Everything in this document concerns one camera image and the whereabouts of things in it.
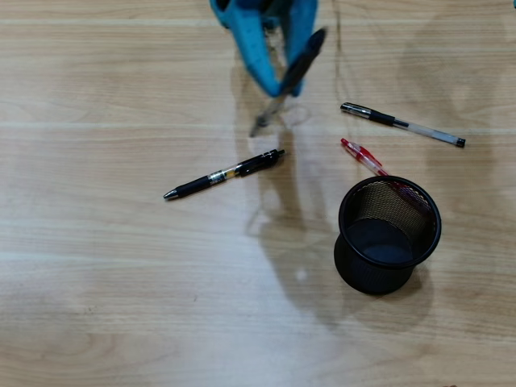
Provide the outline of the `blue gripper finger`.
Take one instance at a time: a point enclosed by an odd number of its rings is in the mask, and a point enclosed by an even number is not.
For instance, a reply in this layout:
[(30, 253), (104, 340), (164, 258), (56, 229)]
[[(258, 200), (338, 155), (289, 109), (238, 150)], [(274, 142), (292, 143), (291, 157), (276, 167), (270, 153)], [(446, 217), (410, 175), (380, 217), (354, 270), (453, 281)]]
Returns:
[(273, 1), (210, 1), (220, 24), (229, 30), (248, 73), (269, 96), (280, 93), (275, 70), (268, 53), (265, 28), (275, 26), (274, 17), (267, 16)]
[(288, 1), (283, 14), (284, 52), (288, 66), (299, 57), (314, 30), (318, 2)]

